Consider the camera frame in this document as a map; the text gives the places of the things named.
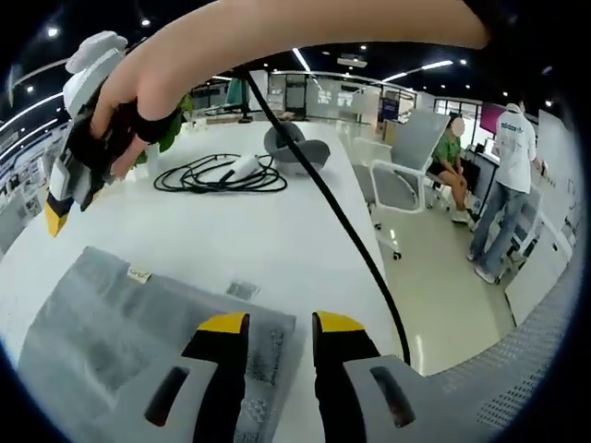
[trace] jeans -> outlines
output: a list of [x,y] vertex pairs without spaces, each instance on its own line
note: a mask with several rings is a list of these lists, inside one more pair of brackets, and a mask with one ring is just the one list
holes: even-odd
[[[501,258],[509,249],[511,237],[519,221],[519,214],[525,204],[527,194],[510,189],[500,183],[496,183],[495,186],[494,192],[488,199],[487,209],[484,211],[484,215],[474,232],[470,253],[473,255],[477,266],[496,278],[501,274]],[[505,208],[505,216],[501,231],[485,253],[484,247],[487,243],[488,229],[497,213],[503,208]]]

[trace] black ceiling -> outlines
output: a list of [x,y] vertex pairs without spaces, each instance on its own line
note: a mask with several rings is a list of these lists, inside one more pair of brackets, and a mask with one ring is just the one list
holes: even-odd
[[[49,17],[46,24],[31,37],[29,44],[14,61],[13,79],[21,78],[35,69],[69,57],[85,38],[101,30],[114,30],[128,38],[131,43],[137,42],[152,35],[175,18],[207,3],[209,2],[203,0],[70,1]],[[151,22],[150,26],[141,26],[144,18]],[[50,38],[47,35],[48,27],[59,29],[58,35]],[[314,71],[348,72],[351,75],[377,79],[417,69],[428,63],[452,60],[454,61],[452,66],[419,71],[393,81],[407,88],[425,90],[438,96],[505,103],[511,99],[515,100],[519,95],[518,90],[523,87],[523,85],[512,84],[510,66],[506,66],[506,69],[495,69],[495,74],[492,74],[486,67],[490,66],[486,61],[486,53],[410,42],[365,42],[363,44],[367,49],[362,50],[361,44],[331,44],[303,48],[301,52]],[[347,66],[337,64],[336,59],[341,54],[354,54],[365,59],[368,65],[351,70]],[[466,65],[460,64],[460,60],[465,60]],[[263,68],[265,63],[270,70],[302,69],[292,52],[253,61],[249,67]],[[61,65],[19,84],[14,89],[12,106],[8,104],[7,97],[0,102],[0,120],[5,121],[19,110],[59,92],[67,78],[68,74]],[[526,88],[530,108],[532,108],[529,111],[532,114],[536,113],[533,108],[544,106],[544,100],[550,98],[542,89],[542,81],[543,79],[539,84],[529,84]],[[29,86],[34,88],[31,93],[27,92]],[[508,97],[503,96],[504,91],[508,92]],[[57,102],[49,103],[48,106],[56,108]]]

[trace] black cable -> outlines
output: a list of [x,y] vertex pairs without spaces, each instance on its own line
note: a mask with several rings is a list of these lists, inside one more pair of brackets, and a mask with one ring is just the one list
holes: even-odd
[[300,148],[292,140],[289,133],[279,122],[275,114],[271,111],[271,108],[269,108],[269,105],[263,99],[262,94],[260,93],[260,90],[257,87],[257,84],[255,83],[255,80],[252,78],[252,76],[250,76],[248,72],[246,73],[246,76],[248,85],[250,85],[250,88],[252,89],[252,92],[255,94],[257,102],[259,102],[259,105],[262,108],[263,112],[265,113],[273,127],[279,132],[285,143],[287,143],[287,146],[294,153],[297,160],[302,164],[302,166],[304,166],[304,169],[312,178],[312,180],[314,181],[314,183],[316,184],[324,198],[326,198],[326,201],[329,203],[329,206],[334,212],[334,215],[336,215],[336,218],[339,220],[339,222],[344,227],[345,231],[353,241],[354,245],[356,246],[357,251],[359,251],[359,254],[361,254],[361,257],[366,262],[366,265],[368,266],[369,271],[371,272],[371,275],[373,276],[374,280],[378,284],[381,294],[384,296],[384,299],[386,300],[386,305],[388,305],[390,313],[392,314],[394,324],[396,325],[396,330],[398,331],[398,337],[400,338],[400,343],[403,348],[404,362],[407,365],[410,365],[410,348],[408,347],[408,339],[406,338],[406,333],[404,332],[403,321],[400,318],[400,313],[398,312],[398,308],[396,307],[396,304],[393,301],[393,298],[390,294],[390,290],[388,289],[388,285],[381,277],[380,270],[374,263],[373,259],[371,258],[371,255],[369,254],[365,245],[359,238],[359,235],[357,235],[355,229],[351,225],[351,222],[347,219],[346,215],[344,215],[343,210],[339,206],[339,203],[336,201],[336,198],[332,194],[329,187],[326,185],[326,183],[324,183],[322,178],[320,178],[320,175],[316,172],[316,170],[310,164],[306,156],[302,153]]
[[[271,167],[273,160],[270,155],[259,156],[257,160],[259,161],[260,170],[241,179],[216,182],[201,179],[204,174],[228,166],[240,157],[240,155],[226,153],[208,155],[160,174],[154,180],[153,185],[159,191],[190,192],[192,194],[210,194],[214,192],[272,193],[287,188],[287,181],[279,174],[279,171]],[[261,161],[266,158],[270,159],[268,164]]]

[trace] green plant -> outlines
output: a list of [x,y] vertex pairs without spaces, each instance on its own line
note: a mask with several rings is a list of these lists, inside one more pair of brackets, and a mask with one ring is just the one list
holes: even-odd
[[[176,136],[178,136],[178,133],[181,132],[183,113],[193,113],[194,104],[191,95],[185,94],[177,107],[180,108],[181,112],[176,115],[175,120],[173,120],[173,122],[170,124],[170,127],[168,128],[166,134],[164,134],[164,137],[158,140],[158,150],[160,152],[165,152],[169,150],[171,146],[173,146]],[[148,156],[146,155],[146,151],[143,151],[136,159],[136,164],[142,164],[147,161]]]

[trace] ceiling light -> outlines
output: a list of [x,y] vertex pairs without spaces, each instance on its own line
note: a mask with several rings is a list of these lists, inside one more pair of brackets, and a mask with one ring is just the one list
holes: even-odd
[[[40,131],[43,131],[47,126],[50,126],[52,124],[54,124],[55,122],[57,122],[57,119],[55,118],[54,120],[47,122],[44,125],[39,126],[37,129],[35,129],[34,131],[30,131],[29,134],[27,134],[25,137],[23,137],[21,140],[18,141],[18,144],[20,145],[20,147],[22,148],[24,145],[22,145],[21,143],[23,143],[25,140],[28,140],[29,138],[31,138],[32,136],[34,136],[35,134],[37,134]],[[0,155],[0,162],[2,161],[2,159],[5,158],[6,155],[8,155],[12,150],[14,150],[15,148],[17,148],[18,146],[12,145],[10,148],[8,148],[7,150],[5,150],[2,155]]]
[[297,57],[297,60],[299,61],[300,65],[304,67],[306,72],[310,72],[310,66],[308,66],[308,63],[306,63],[306,60],[304,59],[302,53],[299,52],[299,49],[294,48],[292,49],[292,52],[295,54],[295,57]]
[[27,109],[22,110],[17,115],[15,115],[10,120],[8,120],[6,123],[4,123],[2,126],[0,126],[0,132],[4,131],[8,127],[8,125],[11,125],[12,123],[16,122],[24,114],[27,114],[27,113],[31,112],[33,109],[38,108],[39,106],[46,104],[47,102],[49,102],[53,99],[56,99],[57,97],[61,97],[63,95],[64,95],[64,92],[58,92],[57,94],[47,97],[39,102],[36,102],[35,104],[29,106]]
[[394,74],[393,76],[389,76],[386,77],[384,80],[382,81],[390,81],[390,80],[396,80],[397,78],[402,78],[402,77],[406,77],[408,74],[406,74],[405,72],[401,72],[400,74]]
[[421,69],[423,69],[424,71],[427,71],[428,69],[433,69],[435,67],[442,67],[442,66],[449,66],[449,65],[453,65],[453,61],[452,60],[443,60],[442,62],[437,62],[437,63],[431,63],[429,65],[424,65],[424,66],[421,66]]

